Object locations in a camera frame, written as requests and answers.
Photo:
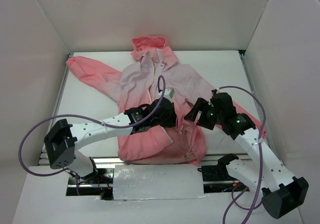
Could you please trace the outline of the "pink hooded zip jacket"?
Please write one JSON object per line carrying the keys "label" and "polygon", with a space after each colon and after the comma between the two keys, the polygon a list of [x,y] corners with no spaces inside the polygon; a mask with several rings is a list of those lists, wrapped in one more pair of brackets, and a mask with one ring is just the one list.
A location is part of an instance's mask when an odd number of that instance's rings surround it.
{"label": "pink hooded zip jacket", "polygon": [[179,61],[162,36],[132,40],[134,62],[119,71],[83,56],[70,57],[67,65],[83,83],[113,99],[120,112],[154,101],[160,88],[174,89],[176,123],[172,128],[156,126],[147,132],[118,138],[118,156],[123,161],[144,164],[197,165],[206,154],[208,138],[185,116],[198,98],[209,100],[219,75],[218,63],[190,64]]}

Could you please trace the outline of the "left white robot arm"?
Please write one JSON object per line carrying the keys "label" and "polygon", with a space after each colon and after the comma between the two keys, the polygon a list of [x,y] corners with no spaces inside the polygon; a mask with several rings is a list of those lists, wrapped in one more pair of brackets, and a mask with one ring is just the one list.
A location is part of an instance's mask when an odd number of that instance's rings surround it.
{"label": "left white robot arm", "polygon": [[51,169],[68,168],[86,183],[97,180],[98,170],[91,157],[79,150],[113,137],[147,137],[156,127],[175,126],[174,104],[167,98],[142,104],[99,123],[69,124],[58,120],[44,137]]}

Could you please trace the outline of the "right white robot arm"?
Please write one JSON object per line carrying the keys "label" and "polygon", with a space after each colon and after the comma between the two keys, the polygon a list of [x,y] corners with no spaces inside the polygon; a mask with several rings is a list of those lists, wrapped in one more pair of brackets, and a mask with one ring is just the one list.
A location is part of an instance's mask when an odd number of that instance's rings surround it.
{"label": "right white robot arm", "polygon": [[238,113],[228,93],[215,93],[209,101],[198,98],[185,120],[212,130],[216,125],[230,136],[249,155],[256,168],[251,168],[235,154],[218,160],[218,175],[242,182],[255,199],[260,198],[267,213],[279,219],[304,203],[309,184],[304,177],[296,177],[277,158],[251,118]]}

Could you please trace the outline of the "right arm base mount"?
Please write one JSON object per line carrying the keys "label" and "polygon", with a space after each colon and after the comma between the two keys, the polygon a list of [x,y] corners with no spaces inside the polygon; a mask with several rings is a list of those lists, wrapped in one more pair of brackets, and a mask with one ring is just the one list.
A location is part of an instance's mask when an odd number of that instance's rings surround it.
{"label": "right arm base mount", "polygon": [[202,165],[197,169],[202,174],[204,193],[231,192],[240,185],[241,182],[227,172],[227,165],[233,160],[239,160],[239,157],[227,154],[218,159],[216,165]]}

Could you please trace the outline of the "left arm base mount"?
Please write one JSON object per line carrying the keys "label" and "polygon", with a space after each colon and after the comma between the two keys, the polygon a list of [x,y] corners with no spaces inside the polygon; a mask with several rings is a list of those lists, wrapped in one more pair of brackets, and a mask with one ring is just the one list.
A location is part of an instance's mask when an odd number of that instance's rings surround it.
{"label": "left arm base mount", "polygon": [[69,175],[66,196],[97,196],[102,200],[113,200],[114,168],[98,168],[95,179],[85,182],[75,174]]}

